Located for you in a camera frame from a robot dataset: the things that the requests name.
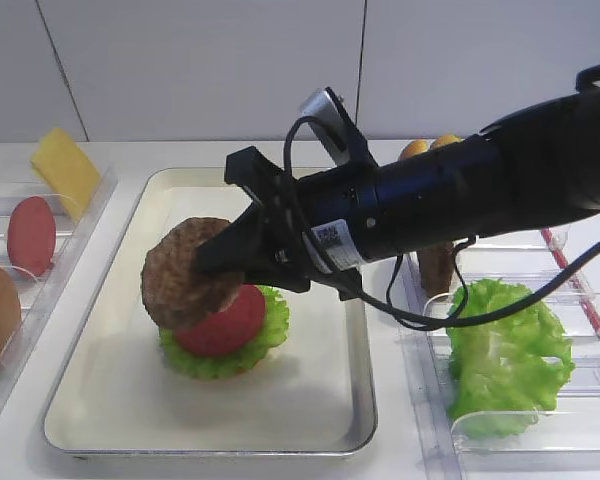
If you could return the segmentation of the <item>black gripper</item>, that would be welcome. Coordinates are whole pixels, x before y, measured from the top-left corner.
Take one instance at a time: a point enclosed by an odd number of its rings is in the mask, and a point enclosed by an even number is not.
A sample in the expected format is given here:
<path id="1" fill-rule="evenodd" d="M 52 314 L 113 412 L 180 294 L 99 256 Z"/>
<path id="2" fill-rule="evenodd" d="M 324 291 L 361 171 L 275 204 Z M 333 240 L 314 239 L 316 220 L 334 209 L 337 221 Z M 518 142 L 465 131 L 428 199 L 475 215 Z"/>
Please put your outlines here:
<path id="1" fill-rule="evenodd" d="M 251 203 L 196 249 L 197 273 L 242 273 L 246 283 L 295 293 L 317 283 L 342 301 L 366 297 L 362 211 L 373 188 L 361 171 L 337 167 L 295 178 L 249 146 L 226 157 L 224 181 Z"/>

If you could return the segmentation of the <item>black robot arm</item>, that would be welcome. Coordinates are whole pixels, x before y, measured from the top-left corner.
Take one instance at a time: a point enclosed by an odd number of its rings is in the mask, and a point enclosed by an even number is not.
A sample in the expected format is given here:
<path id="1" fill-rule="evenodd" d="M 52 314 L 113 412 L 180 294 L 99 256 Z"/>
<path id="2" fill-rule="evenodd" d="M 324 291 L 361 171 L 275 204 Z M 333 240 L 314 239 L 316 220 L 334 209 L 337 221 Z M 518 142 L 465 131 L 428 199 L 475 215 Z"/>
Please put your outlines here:
<path id="1" fill-rule="evenodd" d="M 297 179 L 254 147 L 230 154 L 224 179 L 252 202 L 197 249 L 194 272 L 238 272 L 296 293 L 320 283 L 348 300 L 364 263 L 600 212 L 600 87 L 383 166 L 331 89 L 310 98 L 302 120 L 334 166 Z"/>

